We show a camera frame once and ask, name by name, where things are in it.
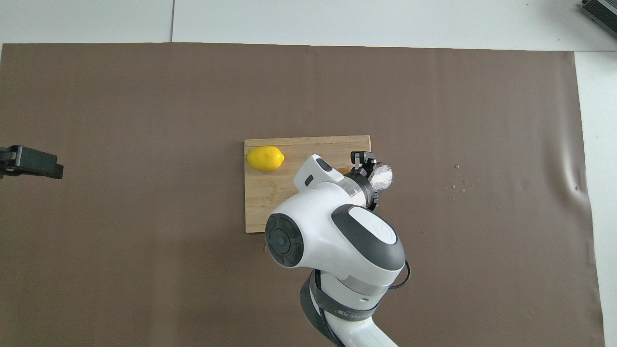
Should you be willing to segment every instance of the white table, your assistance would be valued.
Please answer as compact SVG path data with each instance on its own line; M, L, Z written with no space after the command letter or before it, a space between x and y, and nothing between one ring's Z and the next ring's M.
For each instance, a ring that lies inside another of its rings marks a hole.
M192 41L575 51L605 340L617 347L617 39L577 6L574 0L2 0L0 44Z

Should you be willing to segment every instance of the black joint cap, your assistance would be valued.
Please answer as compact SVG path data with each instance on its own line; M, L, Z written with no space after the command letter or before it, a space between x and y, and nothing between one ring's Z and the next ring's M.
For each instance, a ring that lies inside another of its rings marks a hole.
M313 177L313 175L309 175L309 176L307 177L307 179L306 179L306 180L304 180L304 185L305 185L305 186L309 186L309 184L310 184L311 182L313 182L313 179L315 179L315 177Z
M326 161L324 161L322 158L317 158L317 164L319 164L319 166L321 166L321 168L324 171L332 171L332 167L330 165L328 165L328 163Z
M296 266L304 253L300 229L289 216L271 214L265 229L266 244L272 258L285 267Z
M405 251L399 237L396 236L393 245L377 238L373 232L349 214L351 209L361 208L351 204L339 206L331 214L332 221L366 260L382 269L400 270L405 265Z

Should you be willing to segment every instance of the black clamp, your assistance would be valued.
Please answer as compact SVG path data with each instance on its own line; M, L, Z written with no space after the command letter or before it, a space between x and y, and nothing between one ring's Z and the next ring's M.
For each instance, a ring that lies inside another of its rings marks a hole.
M61 179L64 166L58 157L24 146L0 147L0 179L3 175L34 175Z
M353 178L355 181L358 181L358 176L362 176L367 182L369 182L373 171L382 165L380 162L377 162L377 158L373 152L354 151L351 152L350 156L351 163L354 164L354 167L351 169L351 172L347 174L347 176ZM372 194L367 196L370 201L368 201L366 208L376 212L379 208L379 205L377 204L377 200L379 199L379 190L372 190Z

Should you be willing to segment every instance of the black device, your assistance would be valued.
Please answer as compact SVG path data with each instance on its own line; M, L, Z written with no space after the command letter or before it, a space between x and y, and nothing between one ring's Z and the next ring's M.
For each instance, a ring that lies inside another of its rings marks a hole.
M617 0L583 0L581 10L617 38Z
M34 175L61 179L64 166L58 157L36 149L13 145L0 147L0 179L2 176Z

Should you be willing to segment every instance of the crumpled aluminum foil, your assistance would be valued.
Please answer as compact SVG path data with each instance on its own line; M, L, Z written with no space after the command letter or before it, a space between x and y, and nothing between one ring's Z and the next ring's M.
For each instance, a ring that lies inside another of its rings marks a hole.
M392 167L387 164L382 164L371 173L369 182L374 190L384 190L392 184L392 179Z

